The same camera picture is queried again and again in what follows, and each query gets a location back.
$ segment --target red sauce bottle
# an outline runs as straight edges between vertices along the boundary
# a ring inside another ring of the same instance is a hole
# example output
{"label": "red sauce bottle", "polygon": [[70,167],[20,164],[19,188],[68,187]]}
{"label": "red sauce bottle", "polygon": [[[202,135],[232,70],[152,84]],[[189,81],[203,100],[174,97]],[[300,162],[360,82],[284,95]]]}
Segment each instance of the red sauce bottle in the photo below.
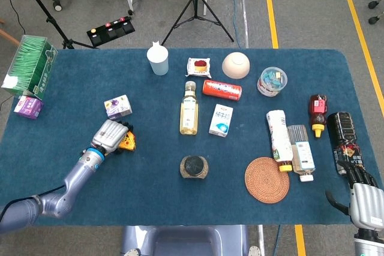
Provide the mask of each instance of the red sauce bottle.
{"label": "red sauce bottle", "polygon": [[322,94],[312,95],[310,99],[311,126],[316,138],[320,138],[325,129],[325,114],[328,110],[326,105],[326,96]]}

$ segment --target robotic arm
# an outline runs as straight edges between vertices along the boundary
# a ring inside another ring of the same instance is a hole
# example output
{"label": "robotic arm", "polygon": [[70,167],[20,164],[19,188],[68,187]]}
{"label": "robotic arm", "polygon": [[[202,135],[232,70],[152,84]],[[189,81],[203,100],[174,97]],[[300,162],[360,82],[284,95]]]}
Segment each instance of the robotic arm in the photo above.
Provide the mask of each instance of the robotic arm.
{"label": "robotic arm", "polygon": [[33,225],[40,215],[63,218],[68,215],[80,190],[96,172],[108,153],[115,151],[128,128],[123,124],[107,120],[94,135],[91,147],[83,151],[77,164],[64,179],[65,192],[57,189],[13,200],[0,209],[0,234]]}
{"label": "robotic arm", "polygon": [[384,240],[378,236],[384,228],[384,191],[363,168],[344,161],[338,164],[347,172],[350,206],[335,201],[329,191],[325,192],[326,198],[332,206],[350,216],[359,229],[355,234],[356,256],[384,256]]}

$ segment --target tripod stand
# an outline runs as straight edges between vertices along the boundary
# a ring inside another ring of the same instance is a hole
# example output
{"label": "tripod stand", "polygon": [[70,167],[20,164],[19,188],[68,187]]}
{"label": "tripod stand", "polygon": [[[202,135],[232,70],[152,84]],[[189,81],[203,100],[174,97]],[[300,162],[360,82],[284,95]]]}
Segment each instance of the tripod stand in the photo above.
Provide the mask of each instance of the tripod stand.
{"label": "tripod stand", "polygon": [[[197,20],[204,20],[204,21],[209,21],[213,24],[216,24],[218,26],[221,26],[222,29],[225,31],[225,33],[228,35],[228,37],[231,39],[232,42],[234,42],[232,36],[230,36],[229,32],[226,30],[226,28],[224,27],[224,25],[222,24],[222,22],[220,21],[220,19],[216,16],[216,14],[213,12],[212,8],[208,5],[208,3],[205,1],[205,0],[202,0],[203,3],[206,5],[206,7],[208,8],[208,10],[212,13],[213,17],[216,19],[216,21],[213,21],[213,20],[209,20],[207,18],[204,18],[204,17],[201,17],[201,16],[198,16],[197,15],[197,2],[198,0],[189,0],[186,4],[186,6],[184,7],[183,11],[181,12],[181,14],[179,15],[179,17],[177,18],[175,24],[173,24],[173,26],[171,27],[170,31],[168,32],[167,36],[165,37],[165,39],[163,40],[163,42],[161,43],[161,45],[164,45],[164,43],[167,41],[169,35],[172,33],[172,31],[174,29],[176,29],[177,27],[183,25],[184,23],[186,22],[189,22],[189,21],[192,21],[194,19],[197,19]],[[188,18],[187,20],[183,21],[183,22],[179,22],[180,18],[183,16],[183,14],[185,13],[185,11],[187,10],[188,6],[191,4],[191,2],[193,2],[193,11],[194,11],[194,14],[191,18]]]}
{"label": "tripod stand", "polygon": [[63,30],[61,30],[60,26],[57,24],[56,20],[53,18],[53,16],[49,13],[47,8],[44,6],[42,1],[41,0],[36,0],[36,2],[40,6],[40,8],[44,11],[44,13],[46,14],[47,22],[51,23],[56,28],[56,30],[59,32],[60,36],[62,37],[62,39],[63,39],[63,42],[62,42],[63,49],[66,49],[66,48],[74,49],[73,44],[77,44],[77,45],[80,45],[80,46],[83,46],[83,47],[87,47],[87,48],[94,48],[94,47],[92,47],[90,45],[87,45],[87,44],[84,44],[84,43],[81,43],[81,42],[77,42],[77,41],[74,41],[72,39],[68,39],[68,37],[64,34]]}

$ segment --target blue tablecloth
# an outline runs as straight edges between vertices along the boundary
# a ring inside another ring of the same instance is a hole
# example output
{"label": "blue tablecloth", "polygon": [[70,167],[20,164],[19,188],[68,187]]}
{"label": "blue tablecloth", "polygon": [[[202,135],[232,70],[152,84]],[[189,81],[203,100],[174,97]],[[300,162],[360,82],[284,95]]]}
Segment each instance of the blue tablecloth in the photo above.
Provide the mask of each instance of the blue tablecloth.
{"label": "blue tablecloth", "polygon": [[[248,49],[251,69],[232,80],[221,63],[232,49],[169,49],[169,72],[156,76],[145,49],[61,50],[48,82],[45,106],[36,121],[11,112],[0,146],[0,203],[52,189],[75,165],[106,119],[104,101],[127,94],[137,149],[112,155],[79,194],[65,219],[40,218],[44,225],[200,225],[348,223],[328,204],[325,190],[349,203],[345,178],[335,170],[325,131],[314,139],[308,100],[328,96],[329,113],[352,114],[367,170],[381,185],[379,172],[345,57],[335,50]],[[202,94],[203,78],[185,77],[188,57],[211,58],[214,80],[243,88],[239,102]],[[288,84],[275,98],[262,96],[256,80],[264,68],[278,66]],[[199,132],[180,135],[180,102],[186,80],[197,83]],[[233,107],[228,136],[208,134],[216,103]],[[263,204],[245,188],[247,165],[271,156],[266,113],[283,109],[287,124],[306,124],[316,163],[314,181],[301,183],[290,173],[290,190],[277,204]],[[205,180],[183,179],[186,155],[209,162]]]}

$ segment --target pink package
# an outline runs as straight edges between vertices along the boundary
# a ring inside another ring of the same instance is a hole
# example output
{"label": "pink package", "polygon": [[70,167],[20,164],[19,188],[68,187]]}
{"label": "pink package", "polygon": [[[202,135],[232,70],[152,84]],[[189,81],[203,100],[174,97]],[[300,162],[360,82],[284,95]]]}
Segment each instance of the pink package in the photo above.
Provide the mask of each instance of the pink package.
{"label": "pink package", "polygon": [[27,118],[36,119],[41,108],[43,108],[43,102],[39,99],[23,95],[14,108],[14,112]]}

